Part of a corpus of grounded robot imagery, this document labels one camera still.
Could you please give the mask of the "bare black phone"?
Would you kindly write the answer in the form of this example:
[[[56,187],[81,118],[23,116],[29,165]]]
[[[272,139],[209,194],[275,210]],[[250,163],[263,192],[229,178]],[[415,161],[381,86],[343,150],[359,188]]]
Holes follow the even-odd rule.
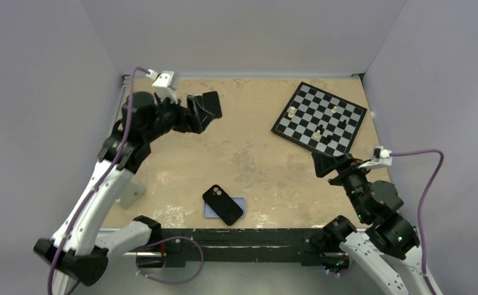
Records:
[[[203,108],[212,113],[216,119],[222,118],[220,98],[217,91],[202,94]]]

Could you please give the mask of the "black phone case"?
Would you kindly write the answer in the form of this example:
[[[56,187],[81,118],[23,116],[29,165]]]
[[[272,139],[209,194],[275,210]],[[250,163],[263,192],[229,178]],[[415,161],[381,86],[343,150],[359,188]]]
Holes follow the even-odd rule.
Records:
[[[245,216],[245,200],[243,198],[232,198],[217,184],[205,191],[202,199],[204,201],[203,216],[205,218],[218,218],[227,226],[232,226]]]

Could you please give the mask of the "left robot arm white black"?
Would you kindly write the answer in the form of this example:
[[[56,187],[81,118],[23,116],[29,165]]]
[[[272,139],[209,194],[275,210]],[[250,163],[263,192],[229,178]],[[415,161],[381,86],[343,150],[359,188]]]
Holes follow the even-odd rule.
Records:
[[[161,225],[146,216],[107,236],[98,233],[116,200],[129,189],[136,172],[150,155],[151,143],[169,131],[200,134],[222,116],[216,91],[189,95],[187,105],[156,93],[135,92],[122,105],[122,117],[114,125],[98,154],[94,172],[70,215],[50,238],[40,238],[34,252],[51,268],[49,289],[71,292],[74,285],[92,286],[104,274],[109,260],[128,251],[144,249],[164,253],[167,239]]]

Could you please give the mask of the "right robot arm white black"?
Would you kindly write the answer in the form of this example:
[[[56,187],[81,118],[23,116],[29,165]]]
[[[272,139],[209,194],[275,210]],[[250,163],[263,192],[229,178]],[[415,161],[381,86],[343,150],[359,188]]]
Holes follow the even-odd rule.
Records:
[[[385,294],[441,294],[427,267],[422,222],[413,226],[400,214],[404,203],[393,183],[367,179],[371,170],[390,167],[393,158],[402,155],[382,146],[375,147],[373,157],[366,161],[349,153],[333,157],[313,152],[316,176],[337,172],[329,184],[344,189],[358,220],[367,228],[359,231],[339,215],[321,234],[309,237],[308,244],[320,254],[345,254],[348,265],[343,267],[339,262],[326,267],[330,274],[344,276],[352,265],[359,265]]]

